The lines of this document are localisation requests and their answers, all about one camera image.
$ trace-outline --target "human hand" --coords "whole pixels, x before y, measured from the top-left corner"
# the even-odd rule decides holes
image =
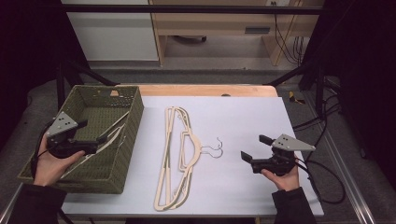
[[[58,159],[47,151],[47,136],[44,134],[41,139],[40,149],[38,150],[37,169],[35,171],[34,185],[50,186],[56,183],[66,171],[67,167],[78,161],[84,156],[84,151],[79,151],[71,157]]]
[[[300,187],[300,182],[298,178],[298,166],[295,165],[290,172],[285,175],[277,176],[271,171],[262,169],[262,174],[269,180],[274,182],[279,190],[290,191]]]

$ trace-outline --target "white cabinet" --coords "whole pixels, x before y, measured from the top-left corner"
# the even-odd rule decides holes
[[[64,4],[147,5],[147,0],[62,0]],[[67,13],[88,61],[158,61],[149,13]]]

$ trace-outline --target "black pole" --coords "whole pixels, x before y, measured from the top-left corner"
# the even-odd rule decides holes
[[[62,64],[59,65],[56,71],[56,91],[58,95],[58,110],[61,109],[64,104],[64,100],[66,99],[64,93],[64,76],[62,74]]]
[[[315,109],[318,113],[318,116],[323,119],[326,111],[323,111],[323,90],[324,90],[324,73],[323,68],[318,68],[318,76],[317,76],[317,94],[315,98]]]
[[[321,15],[331,14],[333,9],[323,7],[245,7],[202,5],[42,5],[43,11],[96,12],[96,13],[214,13],[214,14],[277,14]]]
[[[301,66],[289,71],[287,74],[283,75],[282,77],[279,77],[279,78],[275,79],[274,81],[269,82],[267,84],[263,84],[263,85],[270,85],[270,86],[276,87],[276,86],[282,84],[283,82],[289,80],[292,77],[303,74],[304,72],[306,72],[307,70],[309,70],[311,68],[311,65],[312,65],[311,61],[304,63]]]
[[[107,78],[100,76],[99,74],[93,72],[91,69],[86,68],[86,67],[84,67],[84,66],[81,66],[81,65],[78,64],[78,63],[69,61],[69,62],[67,62],[67,64],[68,64],[70,67],[72,67],[72,68],[76,69],[77,71],[79,71],[80,73],[84,73],[85,75],[87,75],[87,76],[89,76],[89,77],[92,77],[92,78],[94,78],[95,80],[100,81],[102,84],[104,84],[104,85],[106,85],[106,86],[117,86],[117,85],[120,85],[120,83],[110,81],[110,80],[108,80]]]

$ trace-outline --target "black sleeve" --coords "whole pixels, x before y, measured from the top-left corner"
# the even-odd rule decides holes
[[[302,188],[273,193],[277,210],[275,224],[317,223]]]
[[[8,224],[54,224],[64,203],[66,192],[51,187],[22,185]]]

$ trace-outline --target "black cable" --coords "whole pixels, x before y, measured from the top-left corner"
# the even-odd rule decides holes
[[[324,127],[323,127],[322,132],[320,133],[320,136],[319,136],[317,142],[314,144],[314,147],[317,147],[317,146],[318,146],[318,143],[320,142],[320,139],[321,139],[321,138],[323,137],[323,135],[326,133],[326,129],[327,129],[327,113],[326,113],[327,109],[326,109],[326,105],[327,105],[327,103],[329,102],[330,99],[332,99],[333,97],[337,97],[337,96],[338,96],[337,94],[332,95],[332,96],[328,97],[328,98],[324,101],[324,104],[323,104],[323,106],[324,106],[324,111],[325,111],[324,116],[323,116]],[[314,151],[309,152],[308,156],[306,157],[306,161],[309,161],[309,159],[311,158],[313,152],[314,152]]]
[[[338,177],[338,175],[337,175],[335,172],[333,172],[332,170],[330,170],[328,167],[326,167],[325,165],[323,165],[323,164],[321,164],[321,163],[319,163],[319,162],[317,162],[317,161],[306,161],[306,162],[305,162],[305,165],[307,165],[308,163],[311,163],[311,164],[315,164],[315,165],[317,165],[317,166],[320,166],[321,168],[325,169],[327,172],[329,172],[330,174],[332,174],[332,176],[334,176],[334,177],[337,179],[337,181],[340,183],[340,186],[341,186],[341,188],[342,188],[342,196],[341,196],[341,199],[339,199],[339,200],[337,200],[337,201],[328,201],[328,200],[322,199],[322,201],[323,201],[324,203],[331,203],[331,204],[339,204],[339,203],[343,202],[344,199],[345,199],[346,196],[347,196],[347,192],[346,192],[346,187],[344,186],[344,183],[341,181],[340,177]]]
[[[304,37],[303,36],[295,36],[293,43],[293,56],[297,61],[297,64],[300,66],[303,62],[303,49],[304,49]]]
[[[325,165],[317,162],[317,161],[310,161],[312,164],[318,165],[321,168],[325,169],[327,172],[329,172],[331,175],[333,175],[337,181],[340,183],[340,186],[342,188],[342,196],[341,199],[337,200],[337,201],[329,201],[329,200],[325,200],[321,197],[320,191],[318,190],[317,184],[315,182],[314,177],[312,176],[311,172],[309,171],[308,167],[307,167],[307,162],[304,162],[300,159],[298,159],[299,161],[301,161],[306,167],[303,167],[300,163],[295,162],[295,164],[300,167],[302,170],[306,171],[306,173],[308,174],[308,180],[311,182],[312,185],[312,189],[314,190],[314,192],[317,194],[318,200],[320,202],[324,202],[324,203],[330,203],[330,204],[339,204],[342,203],[344,201],[344,199],[347,196],[347,192],[346,192],[346,188],[344,186],[344,183],[341,181],[341,179],[333,172],[331,171],[328,167],[326,167]]]
[[[333,109],[336,105],[333,105],[333,106],[330,107],[328,110],[325,110],[325,113],[327,113],[327,115],[330,115],[330,114],[332,114],[333,112],[335,112],[336,110],[335,110],[335,111],[331,111],[331,109]],[[316,121],[317,119],[320,119],[320,117],[315,117],[315,118],[313,118],[313,119],[311,119],[311,120],[309,120],[309,121],[306,121],[306,122],[304,122],[304,123],[301,123],[301,124],[298,124],[298,125],[296,125],[296,126],[293,126],[292,129],[295,131],[295,129],[304,127],[304,126],[306,126],[306,125],[308,125],[308,124],[311,124],[312,122]]]
[[[280,33],[279,28],[277,27],[277,18],[276,18],[276,14],[274,14],[274,17],[275,17],[275,40],[276,40],[276,43],[279,45],[280,49],[282,50],[282,52],[283,52],[283,54],[285,55],[285,57],[286,57],[286,59],[288,60],[288,62],[289,62],[289,63],[293,63],[293,64],[297,64],[297,61],[296,61],[293,57],[291,57],[290,52],[289,52],[289,49],[288,49],[288,46],[286,46],[286,41],[283,39],[283,36],[282,36],[282,34]],[[288,54],[285,52],[285,50],[283,50],[283,47],[279,44],[279,41],[277,40],[277,32],[279,32],[280,38],[281,38],[282,41],[283,41],[283,45],[285,46],[286,52],[287,52],[287,53],[289,54],[289,56],[294,60],[294,62],[291,62],[291,61],[290,61],[290,59],[289,59],[289,57],[288,57]]]
[[[46,153],[46,152],[48,152],[48,151],[49,151],[49,150],[47,149],[47,150],[41,152],[40,155],[38,155],[37,157],[40,158],[41,155],[43,155],[44,153]]]
[[[41,156],[38,155],[38,151],[40,150],[40,145],[41,145],[41,139],[43,138],[44,134],[46,133],[47,129],[50,127],[50,125],[53,123],[53,121],[48,122],[44,125],[44,128],[41,130],[40,135],[38,136],[37,143],[35,144],[35,153],[30,160],[30,173],[32,175],[32,178],[35,179],[35,171],[37,169],[37,163],[38,163],[38,157]]]
[[[331,115],[332,113],[338,111],[340,108],[336,108],[336,109],[332,110],[334,107],[336,107],[336,106],[338,106],[338,105],[339,105],[339,104],[336,104],[336,105],[333,105],[331,108],[329,108],[328,111],[326,112],[326,113],[327,113],[327,116],[329,116],[329,115]],[[316,122],[316,123],[313,123],[313,124],[311,124],[311,125],[309,125],[309,126],[306,126],[306,127],[302,128],[302,129],[299,129],[299,130],[294,130],[294,129],[293,129],[293,130],[294,130],[295,133],[296,133],[296,132],[300,132],[300,131],[306,130],[306,129],[312,127],[312,126],[315,126],[315,125],[317,125],[317,124],[320,124],[321,122],[323,122],[323,120],[318,121],[318,122]]]

